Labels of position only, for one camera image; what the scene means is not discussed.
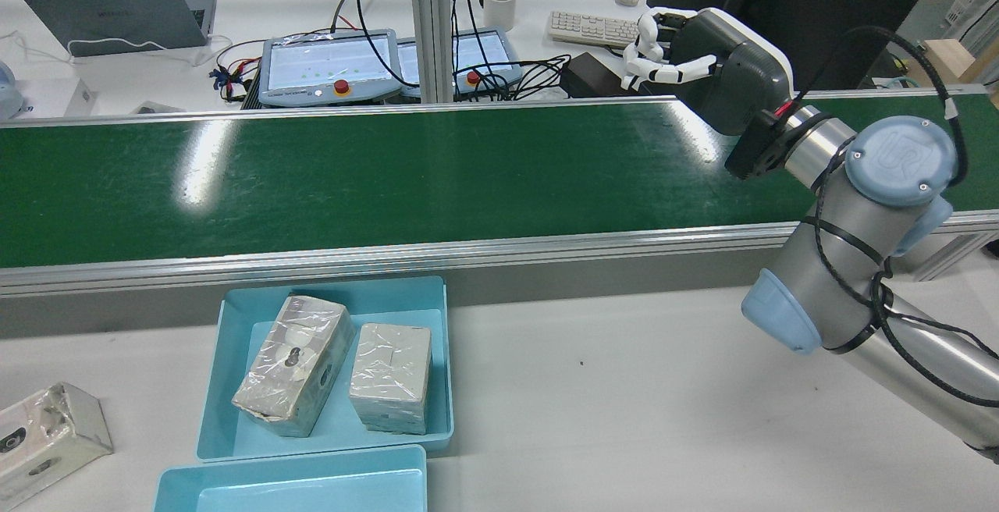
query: robotic arm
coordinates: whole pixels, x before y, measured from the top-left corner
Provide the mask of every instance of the robotic arm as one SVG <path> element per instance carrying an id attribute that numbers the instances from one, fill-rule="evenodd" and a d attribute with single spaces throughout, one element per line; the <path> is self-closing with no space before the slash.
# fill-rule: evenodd
<path id="1" fill-rule="evenodd" d="M 841 355 L 999 464 L 999 357 L 881 284 L 888 257 L 952 213 L 940 196 L 957 157 L 947 132 L 893 116 L 856 133 L 800 107 L 784 54 L 716 9 L 649 11 L 624 57 L 622 87 L 675 79 L 660 90 L 718 132 L 741 134 L 725 163 L 736 177 L 785 168 L 816 193 L 743 300 L 743 314 L 797 353 L 822 347 Z M 947 110 L 956 116 L 949 99 Z"/>

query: cable tie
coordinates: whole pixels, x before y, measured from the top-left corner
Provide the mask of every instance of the cable tie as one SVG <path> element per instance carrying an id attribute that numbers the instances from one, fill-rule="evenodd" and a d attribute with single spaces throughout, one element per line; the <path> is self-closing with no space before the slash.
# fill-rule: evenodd
<path id="1" fill-rule="evenodd" d="M 954 104 L 953 98 L 943 101 L 943 117 L 946 120 L 953 120 L 957 117 L 957 105 Z"/>

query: laptop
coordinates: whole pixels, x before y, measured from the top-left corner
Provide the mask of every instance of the laptop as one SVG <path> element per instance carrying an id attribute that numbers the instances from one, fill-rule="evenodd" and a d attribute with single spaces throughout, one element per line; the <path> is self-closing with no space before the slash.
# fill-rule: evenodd
<path id="1" fill-rule="evenodd" d="M 164 48 L 200 47 L 215 17 L 215 0 L 24 0 L 70 52 L 86 57 L 153 51 L 124 42 L 73 40 L 122 38 L 134 44 L 156 42 Z"/>

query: ur logo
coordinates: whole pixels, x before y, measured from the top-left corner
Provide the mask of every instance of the ur logo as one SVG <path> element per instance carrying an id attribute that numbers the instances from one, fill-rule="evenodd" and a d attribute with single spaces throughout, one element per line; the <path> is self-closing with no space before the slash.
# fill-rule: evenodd
<path id="1" fill-rule="evenodd" d="M 896 130 L 884 141 L 875 158 L 886 171 L 909 177 L 919 170 L 931 151 L 930 147 Z"/>

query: wooden block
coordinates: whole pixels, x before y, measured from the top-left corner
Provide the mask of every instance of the wooden block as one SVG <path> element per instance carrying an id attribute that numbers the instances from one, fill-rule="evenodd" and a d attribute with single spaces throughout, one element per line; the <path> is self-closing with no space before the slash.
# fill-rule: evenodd
<path id="1" fill-rule="evenodd" d="M 975 62 L 975 57 L 957 40 L 926 40 L 926 57 L 936 67 L 944 84 L 961 82 L 961 75 Z"/>

